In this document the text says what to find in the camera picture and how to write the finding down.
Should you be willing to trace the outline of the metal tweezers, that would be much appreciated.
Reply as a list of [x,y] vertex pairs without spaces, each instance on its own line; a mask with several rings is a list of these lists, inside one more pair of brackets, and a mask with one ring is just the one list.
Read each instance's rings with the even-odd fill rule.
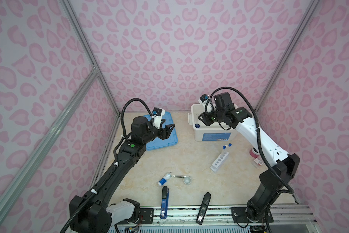
[[187,178],[190,178],[190,176],[171,175],[171,178],[181,178],[181,179],[187,179]]

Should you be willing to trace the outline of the small white blue-label bottle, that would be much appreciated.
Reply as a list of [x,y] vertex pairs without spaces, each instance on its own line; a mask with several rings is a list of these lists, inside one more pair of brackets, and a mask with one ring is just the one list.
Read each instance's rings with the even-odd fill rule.
[[172,176],[171,176],[170,173],[165,174],[165,175],[158,181],[158,185],[159,185],[159,186],[163,186],[171,177],[172,177]]

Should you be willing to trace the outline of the small white round cup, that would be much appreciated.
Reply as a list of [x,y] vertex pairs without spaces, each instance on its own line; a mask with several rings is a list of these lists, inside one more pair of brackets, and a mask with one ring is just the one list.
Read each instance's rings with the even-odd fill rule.
[[191,184],[192,179],[191,179],[190,176],[185,176],[185,177],[183,178],[183,182],[184,182],[184,184],[189,185],[189,184]]

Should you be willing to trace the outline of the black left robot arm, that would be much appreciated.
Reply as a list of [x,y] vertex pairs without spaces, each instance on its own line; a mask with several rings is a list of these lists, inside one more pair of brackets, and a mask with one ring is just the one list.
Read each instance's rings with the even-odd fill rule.
[[148,120],[144,116],[134,118],[131,133],[124,138],[113,164],[82,197],[74,196],[71,200],[70,218],[61,230],[63,233],[68,228],[77,233],[106,233],[112,225],[122,221],[136,223],[139,220],[138,202],[123,199],[109,206],[109,201],[127,173],[145,153],[147,143],[156,138],[166,140],[170,137],[175,125],[164,123],[161,120],[154,124],[153,119]]

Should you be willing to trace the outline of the blue plastic bin lid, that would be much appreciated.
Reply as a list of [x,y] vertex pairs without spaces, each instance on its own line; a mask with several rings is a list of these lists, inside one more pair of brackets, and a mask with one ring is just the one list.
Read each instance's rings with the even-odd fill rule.
[[[166,125],[174,124],[172,115],[170,112],[165,112],[163,118],[165,120],[163,127],[165,128]],[[156,138],[153,141],[147,143],[146,150],[158,150],[162,148],[167,148],[170,146],[174,146],[178,143],[178,138],[176,134],[176,129],[173,129],[171,132],[171,135],[168,139],[161,140],[160,138]]]

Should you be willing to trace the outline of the white plastic storage bin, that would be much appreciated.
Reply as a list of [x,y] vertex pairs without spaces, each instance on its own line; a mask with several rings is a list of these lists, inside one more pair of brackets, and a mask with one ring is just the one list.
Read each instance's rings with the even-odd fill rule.
[[[188,123],[194,130],[196,141],[232,141],[239,135],[236,130],[223,130],[218,123],[213,123],[211,126],[204,125],[198,119],[198,116],[203,112],[204,107],[201,104],[193,104],[191,106],[191,113],[188,114]],[[199,124],[200,128],[195,128],[195,124]]]

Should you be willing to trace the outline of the white test tube rack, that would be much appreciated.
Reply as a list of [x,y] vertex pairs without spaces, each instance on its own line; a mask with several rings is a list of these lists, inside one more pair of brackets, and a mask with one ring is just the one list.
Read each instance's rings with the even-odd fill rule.
[[229,152],[221,152],[220,155],[214,160],[212,165],[210,166],[210,169],[213,172],[217,172],[221,165],[225,162],[225,160],[228,158]]

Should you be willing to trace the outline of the blue black stapler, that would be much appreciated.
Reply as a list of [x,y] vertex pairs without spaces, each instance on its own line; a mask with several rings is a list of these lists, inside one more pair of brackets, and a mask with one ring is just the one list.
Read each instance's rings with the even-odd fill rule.
[[167,219],[168,213],[168,203],[169,203],[169,188],[167,186],[162,187],[161,193],[161,219]]

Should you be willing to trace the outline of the pink white tape roll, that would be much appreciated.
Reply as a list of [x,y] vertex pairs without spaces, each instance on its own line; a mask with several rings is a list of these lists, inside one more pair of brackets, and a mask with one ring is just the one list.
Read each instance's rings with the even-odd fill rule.
[[259,152],[255,149],[255,148],[252,148],[250,151],[249,151],[249,154],[251,157],[253,157],[254,159],[258,158],[260,156]]

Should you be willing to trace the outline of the small clear red-label box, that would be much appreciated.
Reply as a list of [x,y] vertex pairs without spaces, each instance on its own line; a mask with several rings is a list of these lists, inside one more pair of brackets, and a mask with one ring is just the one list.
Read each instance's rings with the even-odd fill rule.
[[252,161],[252,164],[256,167],[256,168],[260,168],[264,165],[264,163],[258,159],[258,158],[255,158],[253,161]]

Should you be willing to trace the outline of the aluminium diagonal frame bar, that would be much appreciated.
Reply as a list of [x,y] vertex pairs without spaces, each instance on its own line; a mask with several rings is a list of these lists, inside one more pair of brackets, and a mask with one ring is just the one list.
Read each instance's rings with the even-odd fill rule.
[[64,110],[54,121],[47,134],[42,138],[36,149],[30,155],[29,159],[19,170],[5,192],[1,195],[0,226],[17,202],[29,181],[32,179],[45,156],[50,152],[54,143],[64,130],[68,121],[71,119],[75,110],[79,107],[81,101],[84,99],[97,77],[98,71],[94,71],[89,74],[88,78],[65,106]]

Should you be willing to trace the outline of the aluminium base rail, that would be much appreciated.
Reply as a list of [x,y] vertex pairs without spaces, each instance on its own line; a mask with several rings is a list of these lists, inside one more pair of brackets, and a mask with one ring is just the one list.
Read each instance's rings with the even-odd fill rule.
[[194,228],[200,227],[211,228],[216,226],[231,226],[246,228],[247,230],[258,229],[262,231],[267,224],[270,227],[275,225],[294,226],[300,225],[310,232],[319,231],[319,222],[308,205],[303,204],[275,204],[269,209],[268,215],[258,222],[250,222],[245,218],[246,207],[242,205],[208,205],[208,209],[202,225],[196,223],[196,217],[199,212],[200,205],[196,206],[169,206],[167,219],[161,219],[161,207],[150,206],[140,208],[139,220],[131,223],[127,220],[116,225],[126,228],[140,228],[145,230],[149,227],[157,228]]

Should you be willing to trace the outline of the aluminium corner frame post left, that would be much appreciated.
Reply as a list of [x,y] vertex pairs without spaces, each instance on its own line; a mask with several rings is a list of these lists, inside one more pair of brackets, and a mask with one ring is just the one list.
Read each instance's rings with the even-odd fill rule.
[[88,58],[89,63],[91,64],[91,66],[93,68],[93,71],[97,75],[97,78],[98,78],[100,84],[102,85],[102,88],[107,96],[108,101],[110,102],[114,112],[117,115],[120,115],[120,111],[117,107],[117,104],[116,104],[114,98],[113,98],[112,92],[108,87],[105,76],[103,75],[103,73],[100,69],[100,66],[99,66],[99,64],[96,60],[96,57],[92,51],[91,45],[88,42],[87,37],[86,37],[82,27],[81,27],[81,24],[77,18],[77,15],[74,11],[74,8],[72,6],[71,1],[60,0],[60,4],[62,5],[65,14],[67,15],[68,19],[70,20],[71,27],[74,29],[74,31],[75,31],[75,33],[80,41],[81,47],[83,48],[83,50],[85,52],[85,55]]

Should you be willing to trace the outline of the aluminium corner frame post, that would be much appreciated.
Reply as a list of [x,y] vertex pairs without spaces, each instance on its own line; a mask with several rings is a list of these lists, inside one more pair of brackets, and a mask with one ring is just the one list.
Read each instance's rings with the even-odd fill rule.
[[96,60],[96,57],[92,51],[91,45],[88,42],[87,37],[86,37],[82,27],[81,27],[81,24],[77,18],[77,15],[74,11],[74,8],[72,6],[71,1],[60,0],[60,4],[62,5],[65,14],[67,15],[68,19],[70,20],[71,27],[74,29],[74,31],[75,31],[75,33],[80,41],[81,47],[83,48],[83,50],[85,52],[85,55],[88,58],[89,63],[91,64],[91,66],[93,68],[93,71],[97,75],[97,78],[98,78],[100,84],[102,85],[102,88],[107,96],[108,101],[110,102],[114,112],[117,115],[120,115],[120,111],[117,107],[117,104],[116,104],[114,98],[113,98],[112,92],[108,87],[105,76],[103,75],[103,73],[100,69],[100,66],[99,66],[99,64]]
[[295,48],[297,47],[301,37],[305,33],[306,29],[308,28],[312,18],[316,14],[316,11],[319,8],[319,5],[321,4],[322,1],[320,0],[312,0],[309,2],[309,5],[306,9],[306,11],[303,14],[303,17],[301,18],[296,30],[294,31],[291,39],[289,40],[289,43],[284,50],[281,58],[279,59],[279,62],[277,64],[277,67],[275,68],[274,72],[272,73],[267,86],[265,87],[263,94],[255,108],[256,112],[260,111],[262,109],[262,106],[264,102],[266,101],[269,92],[273,88],[273,85],[279,78],[280,73],[282,72],[282,69],[288,62],[290,56],[293,54]]

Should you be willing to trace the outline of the aluminium corner frame post right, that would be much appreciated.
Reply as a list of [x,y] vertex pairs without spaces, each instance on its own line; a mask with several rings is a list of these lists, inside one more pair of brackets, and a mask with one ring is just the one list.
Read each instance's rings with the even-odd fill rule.
[[267,86],[265,87],[263,94],[255,108],[256,112],[260,111],[262,109],[262,106],[264,102],[266,101],[269,92],[273,88],[273,85],[279,78],[280,73],[282,72],[282,69],[288,62],[290,56],[293,54],[295,48],[297,47],[301,37],[305,33],[306,29],[308,28],[312,18],[316,14],[316,11],[319,8],[319,5],[321,4],[322,1],[320,0],[312,0],[309,2],[309,5],[306,9],[306,11],[303,14],[303,17],[301,18],[296,30],[294,31],[291,39],[289,40],[289,43],[284,50],[281,58],[279,59],[279,62],[277,64],[277,67],[275,68],[274,72],[272,73]]

